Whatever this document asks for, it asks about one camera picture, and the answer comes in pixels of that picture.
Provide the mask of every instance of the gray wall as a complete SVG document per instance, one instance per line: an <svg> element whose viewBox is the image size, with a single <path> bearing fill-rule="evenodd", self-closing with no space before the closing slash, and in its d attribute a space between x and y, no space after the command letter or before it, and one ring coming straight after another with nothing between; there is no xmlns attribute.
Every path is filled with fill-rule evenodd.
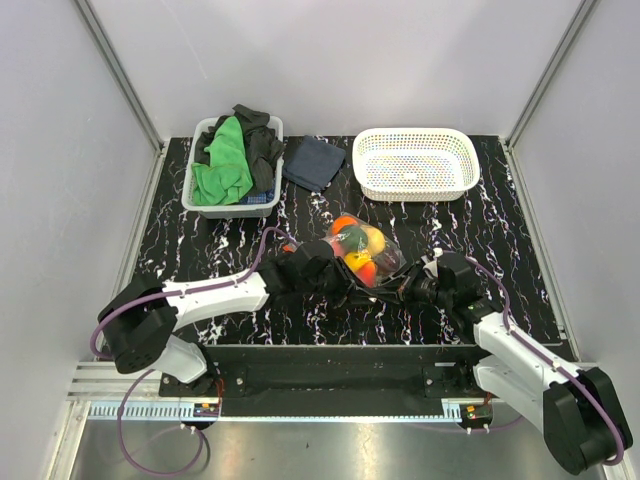
<svg viewBox="0 0 640 480"><path fill-rule="evenodd" d="M516 147L580 351L613 377L636 437L638 18L637 0L600 2Z"/></svg>
<svg viewBox="0 0 640 480"><path fill-rule="evenodd" d="M34 479L153 155L72 2L2 2L0 45L0 477Z"/></svg>
<svg viewBox="0 0 640 480"><path fill-rule="evenodd" d="M93 3L169 137L238 102L286 134L507 134L579 0Z"/></svg>

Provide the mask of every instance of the dark gray cloth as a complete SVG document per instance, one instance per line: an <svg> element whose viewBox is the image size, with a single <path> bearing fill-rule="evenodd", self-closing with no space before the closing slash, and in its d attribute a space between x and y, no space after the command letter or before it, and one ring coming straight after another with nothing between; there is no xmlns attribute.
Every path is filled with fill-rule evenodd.
<svg viewBox="0 0 640 480"><path fill-rule="evenodd" d="M282 175L312 192L320 192L338 173L345 155L343 149L307 135L285 163Z"/></svg>
<svg viewBox="0 0 640 480"><path fill-rule="evenodd" d="M207 148L213 142L216 132L220 126L229 118L229 115L223 115L218 119L215 126L209 127L208 132L202 132L200 138L196 140L196 151L193 154L193 161L195 163L202 163L203 165L211 165L211 157L204 149Z"/></svg>
<svg viewBox="0 0 640 480"><path fill-rule="evenodd" d="M245 154L253 180L253 188L248 195L271 190L277 162L284 151L284 144L278 140L275 130L267 127L271 116L240 104L233 110L242 127Z"/></svg>

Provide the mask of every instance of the yellow fruit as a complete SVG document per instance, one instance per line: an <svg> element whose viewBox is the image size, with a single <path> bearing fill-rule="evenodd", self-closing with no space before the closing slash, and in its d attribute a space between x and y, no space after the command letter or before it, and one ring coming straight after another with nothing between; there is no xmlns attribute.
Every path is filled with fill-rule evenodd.
<svg viewBox="0 0 640 480"><path fill-rule="evenodd" d="M371 261L371 255L365 252L351 252L344 256L344 263L352 272L360 270L367 262Z"/></svg>
<svg viewBox="0 0 640 480"><path fill-rule="evenodd" d="M371 256L375 257L385 249L384 234L375 227L365 227L363 225L362 230L367 234L367 250Z"/></svg>

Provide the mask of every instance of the cable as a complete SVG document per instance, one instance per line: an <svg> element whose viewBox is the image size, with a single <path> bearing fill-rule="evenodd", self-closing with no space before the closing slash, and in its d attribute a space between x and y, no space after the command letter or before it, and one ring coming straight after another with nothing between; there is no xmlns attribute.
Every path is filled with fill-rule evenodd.
<svg viewBox="0 0 640 480"><path fill-rule="evenodd" d="M117 318L118 316L122 315L124 312L128 311L131 308L137 307L138 305L142 305L144 303L148 303L148 302L152 302L152 301L155 301L155 300L159 300L159 299L162 299L162 298L169 298L169 297L175 297L175 296L179 296L179 295L190 295L192 293L206 292L206 291L209 291L209 290L216 290L216 289L219 289L219 288L230 287L232 285L236 285L238 283L244 282L258 268L258 265L260 264L260 260L262 259L262 255L264 254L264 251L265 251L267 234L269 232L275 232L276 234L288 239L294 245L296 245L296 246L298 245L298 242L293 237L291 237L289 234L283 232L282 230L280 230L280 229L278 229L276 227L267 227L267 228L265 228L264 231L262 232L262 237L260 239L260 247L258 248L258 253L256 255L256 258L253 261L253 263L251 264L251 267L249 267L249 270L247 270L242 276L240 276L240 278L238 278L237 280L228 280L226 282L221 282L221 283L217 283L217 284L214 284L214 285L206 285L206 286L203 286L203 287L194 287L194 288L187 289L184 292L182 292L181 290L171 290L169 292L154 293L152 295L147 295L145 297L140 297L140 298L138 298L136 300L128 302L128 303L122 305L121 307L116 308L113 312L111 312L109 315L107 315L102 320L102 322L100 322L98 324L96 329L91 334L91 338L89 340L89 348L91 349L91 352L93 352L93 354L96 355L100 359L103 359L103 360L111 360L112 359L111 355L102 353L96 347L96 341L98 339L98 335L115 318ZM198 444L198 451L196 452L196 454L194 455L193 459L189 463L187 463L184 467L182 467L180 470L177 470L175 472L158 472L158 471L151 470L151 469L149 469L147 467L144 467L144 466L140 465L138 462L136 462L133 459L131 454L127 451L127 447L124 444L124 437L122 435L122 416L124 415L124 407L125 407L125 405L127 403L127 400L129 399L129 397L131 396L131 394L133 393L135 388L140 384L140 382L142 382L142 380L144 380L152 372L153 372L153 370L147 370L145 373L140 375L140 377L138 377L138 379L135 382L133 382L131 387L129 387L129 390L127 390L127 392L125 393L124 397L122 398L122 402L120 403L120 407L118 408L118 413L117 413L117 416L116 416L116 427L117 427L117 433L118 433L118 443L120 445L120 450L122 451L122 454L124 455L124 458L127 460L127 462L129 462L129 464L131 464L138 471L140 471L142 473L146 473L147 475L155 476L155 477L172 478L172 477L176 477L178 475L182 475L183 473L186 473L189 469L191 469L191 467L193 467L195 465L195 463L200 458L200 454L202 453L202 447L206 443L206 437L204 436L204 434L200 430L196 429L195 427L191 427L191 432L192 433L196 433L198 435L198 439L200 440L200 442ZM224 382L222 381L222 379L220 379L219 383L216 382L216 388L218 390L218 399L219 399L218 413L217 414L214 413L214 414L211 414L211 415L205 415L205 416L216 417L216 419L217 419L219 417L219 415L220 415L220 409L222 407L222 394L224 392ZM162 434L168 433L168 432L173 431L173 430L183 429L183 428L185 428L185 425L181 424L180 426L176 426L173 429L163 430Z"/></svg>
<svg viewBox="0 0 640 480"><path fill-rule="evenodd" d="M117 431L118 431L118 443L120 444L120 450L122 451L122 454L124 455L124 458L127 460L127 462L129 462L138 471L140 471L142 473L146 473L147 475L152 475L154 477L163 477L163 478L177 477L179 475L182 475L183 473L186 473L188 470L190 470L191 467L193 467L196 464L196 462L198 461L198 459L200 458L200 454L202 453L202 447L204 446L204 442L205 442L204 433L202 433L200 430L198 430L195 427L191 427L192 434L193 433L197 434L198 435L198 440L200 440L199 443L198 443L198 451L196 452L196 454L194 455L194 457L191 459L191 461L189 463L187 463L180 470L176 470L175 472L158 472L156 470L151 470L150 468L147 468L147 467L144 467L144 466L140 465L138 462L136 462L133 459L131 454L127 451L127 447L124 444L124 437L122 436L122 415L124 415L124 406L127 403L127 400L129 400L129 397L131 396L131 394L133 393L135 388L149 374L153 373L153 371L154 370L147 370L142 375L140 375L140 377L138 377L138 379L135 382L133 382L131 387L129 387L129 390L127 390L127 393L124 394L124 398L122 399L122 403L120 403L120 407L118 408L118 415L116 417L116 428L117 428ZM173 430L180 430L180 429L183 429L184 427L185 427L185 425L181 424L180 426L176 426ZM163 433L168 433L170 431L172 431L172 430L167 429L167 430L164 430Z"/></svg>
<svg viewBox="0 0 640 480"><path fill-rule="evenodd" d="M510 421L509 423L505 423L504 425L498 425L497 427L491 427L488 428L486 430L480 430L480 429L467 429L467 430L463 430L461 428L440 428L440 427L434 427L432 425L424 425L421 423L410 423L409 425L411 425L412 427L416 427L419 428L420 430L427 430L429 432L436 432L436 433L463 433L465 435L476 435L479 433L482 434L487 434L490 431L491 432L504 432L505 430L509 430L512 427L515 427L516 425L520 424L522 421L524 420L524 417L522 415L518 416L516 419Z"/></svg>
<svg viewBox="0 0 640 480"><path fill-rule="evenodd" d="M258 268L258 265L260 264L260 260L262 259L262 255L264 254L265 243L266 243L266 240L267 240L267 233L269 233L269 232L275 232L276 234L280 235L281 237L284 237L287 240L289 240L294 245L296 245L296 246L298 245L298 242L296 242L296 240L293 237L291 237L288 233L283 232L279 228L276 228L276 227L267 227L267 228L265 228L264 232L262 232L262 238L260 240L260 248L258 248L258 254L256 255L256 259L251 264L251 267L249 267L249 270L247 270L244 273L244 275L242 275L240 278L238 278L237 280L228 280L226 282L217 283L215 285L205 285L203 287L189 288L189 289L185 290L184 292L182 292L182 290L171 290L169 292L154 293L154 294L151 294L151 295L147 295L145 297L140 297L140 298L138 298L136 300L133 300L133 301L131 301L129 303L125 303L124 305L116 308L113 312L111 312L109 315L104 317L104 320L102 320L98 324L96 329L93 331L93 333L91 334L91 338L89 339L89 348L91 349L91 352L96 357L98 357L98 358L100 358L102 360L111 360L111 355L101 352L96 347L96 341L98 340L98 335L100 335L100 332L102 332L105 329L105 327L107 325L109 325L113 320L115 320L120 315L122 315L124 312L126 312L127 310L130 310L133 307L137 307L138 305L142 305L144 303L149 303L149 302L152 302L152 301L155 301L155 300L160 300L162 298L177 297L177 296L181 296L181 295L190 295L192 293L207 292L209 290L216 290L218 288L230 287L231 285L236 285L238 283L244 282Z"/></svg>
<svg viewBox="0 0 640 480"><path fill-rule="evenodd" d="M444 253L454 253L454 252L447 251L447 250L443 250L443 252ZM504 324L504 327L507 329L507 332L510 332L510 334L513 335L513 338L515 338L518 342L520 342L523 347L525 347L527 350L529 350L531 353L533 353L536 357L538 357L540 360L542 360L544 363L546 363L550 367L555 368L556 371L558 371L563 377L565 377L567 380L569 380L580 391L580 393L582 393L582 395L584 395L584 397L593 406L593 408L596 410L596 412L598 412L598 415L600 415L600 417L604 421L604 423L607 426L607 428L609 429L609 431L611 431L611 434L613 435L613 438L614 438L615 443L616 443L616 456L613 457L610 460L607 460L607 461L603 462L603 463L605 465L607 465L607 466L613 466L613 465L619 464L622 461L623 457L624 457L624 443L622 441L622 435L620 434L620 432L616 428L615 424L613 423L613 420L611 420L611 417L609 417L609 415L604 410L604 408L602 408L602 405L600 405L598 403L598 401L595 399L595 397L593 395L591 395L591 393L587 390L587 388L581 382L579 382L573 375L571 375L563 367L554 366L554 361L553 361L552 358L549 358L543 352L538 350L535 346L531 345L529 343L529 341L527 340L526 336L522 335L518 331L518 328L514 328L514 325L512 325L511 321L509 320L509 311L511 309L511 299L509 298L509 293L507 292L506 287L502 284L500 279L498 279L498 277L496 277L488 269L486 269L485 267L480 265L473 258L466 257L466 256L465 256L465 258L474 267L476 267L478 270L480 270L482 273L484 273L487 277L489 277L491 280L493 280L493 282L498 286L498 288L500 289L500 291L504 295L504 308L502 310L502 323Z"/></svg>

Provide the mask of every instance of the white basket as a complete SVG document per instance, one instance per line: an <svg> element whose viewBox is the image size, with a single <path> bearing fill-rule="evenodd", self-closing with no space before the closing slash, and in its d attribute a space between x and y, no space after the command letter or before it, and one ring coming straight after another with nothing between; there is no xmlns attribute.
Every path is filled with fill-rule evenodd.
<svg viewBox="0 0 640 480"><path fill-rule="evenodd" d="M261 204L249 204L249 205L221 205L213 207L203 207L193 203L193 190L196 187L196 180L193 176L193 170L191 164L194 162L196 143L200 138L202 132L206 132L209 127L215 126L218 122L218 117L207 118L202 120L196 126L196 133L193 134L193 141L191 142L191 150L189 151L189 162L187 163L187 171L184 176L184 185L182 186L182 206L186 210L198 212L205 218L259 218L268 217L271 215L273 207L280 201L280 192L282 186L282 166L284 165L284 159L280 157L276 165L275 171L275 186L273 192L273 200L269 203ZM284 128L282 126L282 120L278 117L271 116L267 127L273 128L276 131L278 140L282 141L284 138Z"/></svg>
<svg viewBox="0 0 640 480"><path fill-rule="evenodd" d="M478 155L450 128L373 128L356 137L353 169L362 192L387 202L460 198L480 179Z"/></svg>

